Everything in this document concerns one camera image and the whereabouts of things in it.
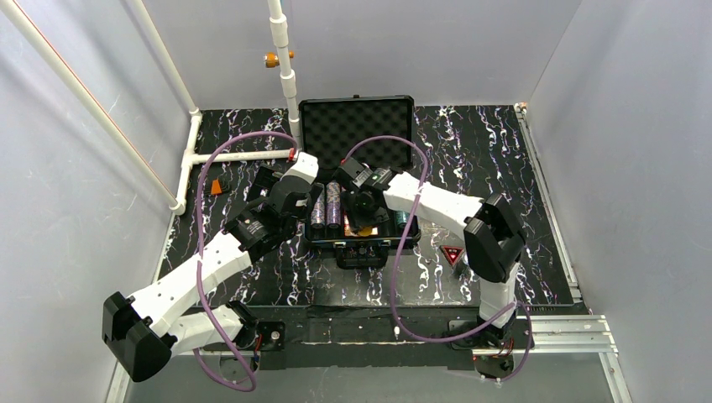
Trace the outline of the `black poker set case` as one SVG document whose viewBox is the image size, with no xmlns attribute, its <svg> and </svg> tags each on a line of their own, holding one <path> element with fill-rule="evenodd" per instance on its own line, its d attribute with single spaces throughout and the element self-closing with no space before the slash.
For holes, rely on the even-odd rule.
<svg viewBox="0 0 712 403">
<path fill-rule="evenodd" d="M 299 104 L 304 149 L 318 159 L 317 180 L 324 185 L 335 181 L 333 174 L 353 146 L 353 158 L 371 169 L 413 166 L 413 149 L 403 144 L 412 140 L 415 128 L 415 101 L 407 95 L 387 97 L 351 97 L 311 99 Z M 379 225 L 379 234 L 367 238 L 344 236 L 342 224 L 337 229 L 315 230 L 306 224 L 305 237 L 310 247 L 332 254 L 339 268 L 345 270 L 380 269 L 397 247 L 402 233 L 395 228 L 394 212 Z"/>
</svg>

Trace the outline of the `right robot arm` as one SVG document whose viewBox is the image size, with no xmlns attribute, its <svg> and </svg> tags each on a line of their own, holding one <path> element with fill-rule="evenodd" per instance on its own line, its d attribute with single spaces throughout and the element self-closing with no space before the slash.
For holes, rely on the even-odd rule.
<svg viewBox="0 0 712 403">
<path fill-rule="evenodd" d="M 380 213 L 408 212 L 446 228 L 464 244 L 469 268 L 479 279 L 478 321 L 473 329 L 446 336 L 445 343 L 479 334 L 500 343 L 516 319 L 515 282 L 526 234 L 521 219 L 501 194 L 466 196 L 388 168 L 371 170 L 354 158 L 335 170 L 342 200 L 354 229 L 373 227 Z"/>
</svg>

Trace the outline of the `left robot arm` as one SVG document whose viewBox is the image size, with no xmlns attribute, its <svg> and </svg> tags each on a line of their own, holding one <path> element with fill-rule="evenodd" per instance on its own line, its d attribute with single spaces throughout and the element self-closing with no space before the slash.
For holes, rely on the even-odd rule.
<svg viewBox="0 0 712 403">
<path fill-rule="evenodd" d="M 201 253 L 155 283 L 103 303 L 102 340 L 134 382 L 158 374 L 181 353 L 224 342 L 235 348 L 264 346 L 259 319 L 239 301 L 187 314 L 208 291 L 249 269 L 296 235 L 311 213 L 321 186 L 317 158 L 298 152 L 280 173 L 263 166 L 254 199 L 212 237 Z"/>
</svg>

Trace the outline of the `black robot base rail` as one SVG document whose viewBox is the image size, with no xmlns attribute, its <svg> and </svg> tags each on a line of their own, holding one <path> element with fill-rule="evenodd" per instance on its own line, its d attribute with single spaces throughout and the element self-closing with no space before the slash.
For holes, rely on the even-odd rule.
<svg viewBox="0 0 712 403">
<path fill-rule="evenodd" d="M 539 345 L 523 317 L 498 344 L 483 333 L 473 340 L 424 343 L 407 336 L 386 307 L 251 306 L 248 311 L 263 336 L 259 369 L 264 371 L 331 366 L 471 370 L 482 356 L 511 359 Z"/>
</svg>

